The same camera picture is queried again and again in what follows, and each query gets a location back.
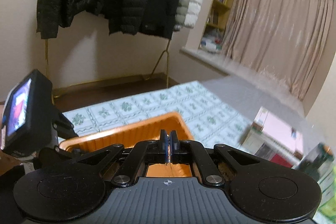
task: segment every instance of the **orange bin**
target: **orange bin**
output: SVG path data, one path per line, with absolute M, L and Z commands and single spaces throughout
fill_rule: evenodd
M 137 142 L 145 140 L 158 140 L 160 130 L 169 134 L 176 130 L 179 140 L 193 140 L 188 127 L 177 112 L 170 112 L 144 121 L 128 124 L 126 126 L 89 134 L 83 137 L 63 141 L 59 147 L 66 151 L 80 148 L 93 152 L 114 143 L 122 143 L 125 148 L 133 147 Z M 191 177 L 189 165 L 180 164 L 154 164 L 149 166 L 147 177 Z

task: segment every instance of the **curtain fold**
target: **curtain fold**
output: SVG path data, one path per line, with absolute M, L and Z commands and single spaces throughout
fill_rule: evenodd
M 314 77 L 334 0 L 234 0 L 223 53 L 302 100 Z

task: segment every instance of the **wooden floor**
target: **wooden floor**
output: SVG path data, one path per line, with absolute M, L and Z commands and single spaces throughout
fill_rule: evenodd
M 107 86 L 93 90 L 84 90 L 62 95 L 56 98 L 55 105 L 61 112 L 98 104 L 125 96 L 135 95 L 154 90 L 166 88 L 166 82 L 163 79 L 156 78 L 147 81 L 138 81 L 133 83 Z

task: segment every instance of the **clothes rack leg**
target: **clothes rack leg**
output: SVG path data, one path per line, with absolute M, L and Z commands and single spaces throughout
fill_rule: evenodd
M 45 75 L 50 80 L 50 77 L 49 77 L 49 43 L 48 43 L 48 39 L 45 39 L 44 48 L 45 48 Z M 51 101 L 54 104 L 53 92 L 51 92 Z
M 168 40 L 167 47 L 166 47 L 166 49 L 161 53 L 161 55 L 160 55 L 158 61 L 157 61 L 156 64 L 155 64 L 155 67 L 154 67 L 152 73 L 150 74 L 150 76 L 149 76 L 148 78 L 145 79 L 145 80 L 149 80 L 150 78 L 152 78 L 152 76 L 153 76 L 153 74 L 154 74 L 154 72 L 155 72 L 155 70 L 156 70 L 156 68 L 157 68 L 157 66 L 158 66 L 158 64 L 159 64 L 159 62 L 160 62 L 162 56 L 163 56 L 164 53 L 166 52 L 166 53 L 167 53 L 167 69 L 166 69 L 166 87 L 167 87 L 167 88 L 169 88 L 169 52 L 168 52 L 168 50 L 169 50 L 170 41 L 171 41 L 171 39 Z

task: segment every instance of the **lit screen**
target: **lit screen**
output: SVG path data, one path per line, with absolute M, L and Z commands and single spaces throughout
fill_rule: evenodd
M 14 93 L 7 124 L 7 136 L 12 135 L 26 122 L 27 102 L 31 82 L 32 80 L 29 79 L 17 92 Z

